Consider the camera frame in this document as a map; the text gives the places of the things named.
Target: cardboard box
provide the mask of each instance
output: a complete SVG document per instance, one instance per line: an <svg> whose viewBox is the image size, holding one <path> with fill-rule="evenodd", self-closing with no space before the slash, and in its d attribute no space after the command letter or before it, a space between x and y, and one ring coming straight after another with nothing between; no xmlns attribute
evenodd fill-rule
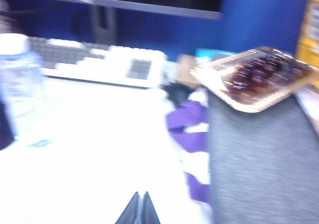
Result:
<svg viewBox="0 0 319 224"><path fill-rule="evenodd" d="M176 81L196 89L200 86L200 83L195 79L189 70L195 67L195 57L190 55L181 54L177 59L178 71Z"/></svg>

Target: dark red grape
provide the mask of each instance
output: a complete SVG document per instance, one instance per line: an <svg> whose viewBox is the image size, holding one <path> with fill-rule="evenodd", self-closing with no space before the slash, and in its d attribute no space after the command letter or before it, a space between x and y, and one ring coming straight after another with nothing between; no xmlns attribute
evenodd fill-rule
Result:
<svg viewBox="0 0 319 224"><path fill-rule="evenodd" d="M235 81L243 81L246 82L249 79L250 70L241 68L235 74Z"/></svg>
<svg viewBox="0 0 319 224"><path fill-rule="evenodd" d="M253 76L259 76L261 78L265 78L267 75L266 75L266 72L262 69L253 69L252 70L252 75Z"/></svg>
<svg viewBox="0 0 319 224"><path fill-rule="evenodd" d="M266 80L259 76L251 77L251 87L264 87L266 85Z"/></svg>
<svg viewBox="0 0 319 224"><path fill-rule="evenodd" d="M248 76L250 74L250 70L246 68L241 68L237 71L237 74Z"/></svg>
<svg viewBox="0 0 319 224"><path fill-rule="evenodd" d="M254 69L255 68L255 65L254 65L254 63L251 63L251 62L244 62L244 68L245 69L248 69L248 70L252 70L252 69Z"/></svg>
<svg viewBox="0 0 319 224"><path fill-rule="evenodd" d="M264 66L267 64L267 62L265 60L262 60L262 59L254 60L253 63L255 65L255 67L257 67L259 69L263 69Z"/></svg>
<svg viewBox="0 0 319 224"><path fill-rule="evenodd" d="M283 57L276 55L276 54L271 54L271 55L267 56L267 60L271 61L271 62L275 62L275 63L285 61L285 59Z"/></svg>
<svg viewBox="0 0 319 224"><path fill-rule="evenodd" d="M268 62L266 65L264 65L264 71L266 72L266 76L270 77L273 73L275 73L278 69L278 65L273 62Z"/></svg>
<svg viewBox="0 0 319 224"><path fill-rule="evenodd" d="M240 91L244 91L248 88L248 83L234 81L233 85L230 87L230 92L238 93Z"/></svg>
<svg viewBox="0 0 319 224"><path fill-rule="evenodd" d="M304 75L304 72L302 69L298 68L298 67L293 67L291 70L291 76L294 78L294 79L297 79L301 76Z"/></svg>

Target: keyboard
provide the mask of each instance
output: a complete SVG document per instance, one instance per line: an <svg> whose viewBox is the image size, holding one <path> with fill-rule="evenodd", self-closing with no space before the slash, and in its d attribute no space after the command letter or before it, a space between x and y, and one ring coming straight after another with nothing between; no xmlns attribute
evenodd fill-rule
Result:
<svg viewBox="0 0 319 224"><path fill-rule="evenodd" d="M158 87L166 55L161 51L30 37L46 76L142 88Z"/></svg>

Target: plastic food container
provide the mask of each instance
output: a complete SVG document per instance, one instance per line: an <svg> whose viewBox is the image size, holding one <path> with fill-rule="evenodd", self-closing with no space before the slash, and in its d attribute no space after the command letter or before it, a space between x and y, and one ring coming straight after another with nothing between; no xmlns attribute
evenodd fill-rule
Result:
<svg viewBox="0 0 319 224"><path fill-rule="evenodd" d="M200 83L242 112L256 113L319 78L319 68L272 47L259 47L190 71Z"/></svg>

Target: white desk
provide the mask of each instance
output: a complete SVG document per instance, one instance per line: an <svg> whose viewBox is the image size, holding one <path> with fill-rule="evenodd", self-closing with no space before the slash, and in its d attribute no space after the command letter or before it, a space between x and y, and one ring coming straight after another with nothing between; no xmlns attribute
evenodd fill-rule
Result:
<svg viewBox="0 0 319 224"><path fill-rule="evenodd" d="M156 91L47 79L54 142L0 152L0 223L113 224L135 191L162 224L204 223Z"/></svg>

